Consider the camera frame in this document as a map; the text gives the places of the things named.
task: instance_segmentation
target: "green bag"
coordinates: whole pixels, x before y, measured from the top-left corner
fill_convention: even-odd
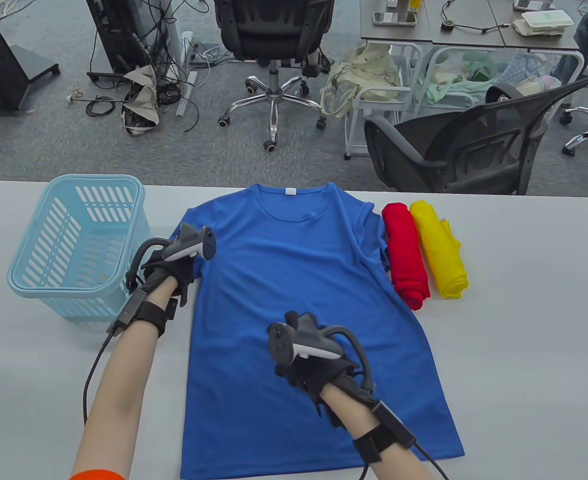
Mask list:
[[[433,54],[428,55],[426,59],[425,72],[432,56]],[[427,87],[427,99],[433,104],[442,100],[449,92],[461,92],[469,94],[478,103],[483,103],[487,90],[495,83],[498,75],[498,67],[488,53],[468,50],[454,52],[444,62],[434,66]],[[425,82],[425,74],[420,81]]]

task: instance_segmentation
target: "hand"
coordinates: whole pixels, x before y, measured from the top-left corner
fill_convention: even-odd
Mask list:
[[[187,287],[194,281],[194,260],[193,256],[184,256],[179,260],[168,262],[163,260],[163,249],[154,250],[147,263],[141,266],[145,277],[145,283],[141,289],[151,293],[165,280],[174,277],[178,287],[172,297],[180,296],[180,306],[184,307],[187,302]]]
[[[314,323],[317,325],[316,316],[308,313]],[[300,315],[294,311],[288,311],[285,314],[285,321],[292,327],[298,326]],[[355,374],[360,365],[354,363],[346,355],[337,359],[319,358],[310,356],[307,359],[296,357],[294,361],[287,366],[277,365],[275,368],[276,375],[287,379],[289,385],[299,388],[307,393],[320,414],[319,405],[325,405],[326,411],[332,425],[342,426],[335,414],[327,407],[321,398],[321,392],[327,384],[334,384],[340,390],[347,393],[350,397],[364,405],[374,405],[376,400],[372,393],[365,390],[356,382]]]

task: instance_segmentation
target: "gray carpet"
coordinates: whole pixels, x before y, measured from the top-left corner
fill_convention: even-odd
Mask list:
[[[197,41],[220,42],[212,11],[201,14],[183,6],[179,17]],[[324,52],[342,57],[359,40],[358,21],[358,0],[338,0],[332,29],[323,39]],[[266,74],[253,63],[226,62],[211,70],[209,80],[191,96],[200,108],[200,121],[191,132],[183,130],[195,119],[193,106],[186,118],[176,117],[173,106],[162,114],[159,128],[136,138],[125,133],[118,114],[90,118],[83,104],[69,105],[65,100],[73,86],[82,89],[85,98],[105,93],[85,75],[95,32],[86,2],[38,0],[0,22],[0,28],[10,44],[54,59],[63,72],[59,78],[39,82],[22,112],[0,116],[0,180],[49,181],[71,172],[127,173],[152,185],[260,182],[305,187],[333,181],[346,190],[386,189],[368,158],[342,159],[342,121],[330,119],[327,130],[319,132],[311,110],[284,105],[278,150],[272,154],[261,146],[267,137],[266,104],[241,110],[229,128],[218,128],[218,116],[244,96],[243,78]],[[294,74],[282,72],[287,78]],[[202,73],[198,82],[205,76]],[[321,81],[310,82],[313,94],[320,86]],[[121,98],[124,92],[107,94]],[[588,106],[588,88],[576,94],[573,103]],[[588,197],[588,142],[573,159],[560,154],[563,143],[584,130],[588,118],[579,115],[569,126],[556,122],[550,126],[536,157],[531,195]]]

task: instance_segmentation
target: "chair base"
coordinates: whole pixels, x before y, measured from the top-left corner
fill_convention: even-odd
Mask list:
[[[295,85],[300,83],[300,94],[301,96],[294,96],[293,94],[286,93]],[[325,130],[327,125],[327,119],[321,111],[321,106],[309,100],[303,98],[309,95],[309,88],[303,77],[292,77],[287,80],[284,84],[279,85],[278,80],[278,64],[275,60],[272,60],[269,65],[269,86],[261,82],[254,75],[245,79],[245,88],[247,92],[252,96],[237,100],[232,103],[227,110],[218,118],[218,126],[225,128],[230,124],[230,114],[234,110],[238,110],[241,107],[249,105],[255,105],[258,103],[269,103],[269,139],[263,142],[262,146],[265,151],[271,153],[276,150],[278,142],[278,104],[285,102],[300,105],[303,107],[311,108],[319,114],[319,119],[316,122],[316,128],[319,130]]]
[[[588,107],[572,107],[566,109],[561,117],[559,118],[559,122],[561,125],[567,125],[572,121],[572,112],[581,112],[582,114],[588,115]],[[580,135],[576,135],[570,141],[568,141],[562,150],[564,155],[568,155],[573,157],[575,155],[575,148],[582,144],[583,142],[588,141],[588,131],[581,133]]]

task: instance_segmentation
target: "red folded shirt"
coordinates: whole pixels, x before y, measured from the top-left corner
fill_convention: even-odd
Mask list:
[[[418,232],[412,214],[402,203],[383,208],[394,290],[412,310],[419,310],[429,298],[427,271],[418,246]]]

